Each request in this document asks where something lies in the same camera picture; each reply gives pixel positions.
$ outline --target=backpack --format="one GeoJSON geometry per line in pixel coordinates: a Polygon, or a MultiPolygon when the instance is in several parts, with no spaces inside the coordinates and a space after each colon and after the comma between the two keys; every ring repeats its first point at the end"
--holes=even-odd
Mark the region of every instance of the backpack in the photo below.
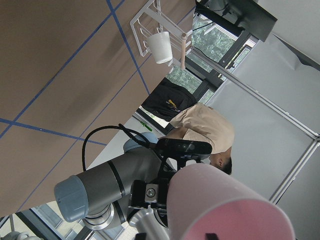
{"type": "Polygon", "coordinates": [[[165,77],[141,106],[158,118],[170,122],[181,111],[196,103],[197,100],[187,89],[165,77]]]}

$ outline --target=person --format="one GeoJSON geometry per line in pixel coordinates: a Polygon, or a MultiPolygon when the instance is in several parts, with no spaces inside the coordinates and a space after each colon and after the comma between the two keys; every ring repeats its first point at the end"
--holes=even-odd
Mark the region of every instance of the person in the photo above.
{"type": "Polygon", "coordinates": [[[215,109],[200,102],[181,111],[170,124],[175,128],[165,138],[202,141],[211,144],[210,164],[232,173],[233,125],[215,109]]]}

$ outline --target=cup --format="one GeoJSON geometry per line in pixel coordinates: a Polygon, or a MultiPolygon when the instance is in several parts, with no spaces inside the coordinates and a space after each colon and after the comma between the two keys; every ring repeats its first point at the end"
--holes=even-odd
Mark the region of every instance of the cup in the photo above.
{"type": "Polygon", "coordinates": [[[295,240],[280,208],[203,163],[186,166],[171,179],[167,218],[171,240],[295,240]]]}
{"type": "Polygon", "coordinates": [[[169,32],[163,31],[153,34],[147,38],[146,42],[157,64],[163,64],[172,60],[169,32]]]}

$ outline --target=beige shirt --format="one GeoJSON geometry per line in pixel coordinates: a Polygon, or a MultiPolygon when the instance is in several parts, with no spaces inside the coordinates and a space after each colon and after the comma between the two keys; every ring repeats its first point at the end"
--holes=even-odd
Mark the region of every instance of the beige shirt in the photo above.
{"type": "Polygon", "coordinates": [[[232,124],[216,110],[198,102],[177,116],[170,123],[175,128],[187,128],[183,139],[211,144],[212,154],[228,150],[234,142],[235,131],[232,124]]]}

